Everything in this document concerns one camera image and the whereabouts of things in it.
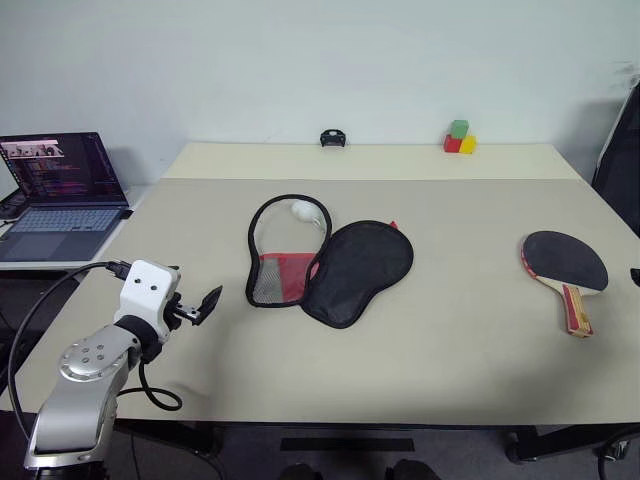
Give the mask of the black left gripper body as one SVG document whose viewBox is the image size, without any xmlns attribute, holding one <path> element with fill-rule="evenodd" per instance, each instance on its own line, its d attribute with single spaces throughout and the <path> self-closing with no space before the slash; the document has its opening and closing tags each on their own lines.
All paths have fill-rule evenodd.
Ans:
<svg viewBox="0 0 640 480">
<path fill-rule="evenodd" d="M 166 326 L 170 331 L 175 331 L 180 328 L 183 320 L 193 325 L 193 319 L 198 310 L 198 307 L 183 304 L 181 294 L 174 292 L 172 298 L 166 303 Z"/>
</svg>

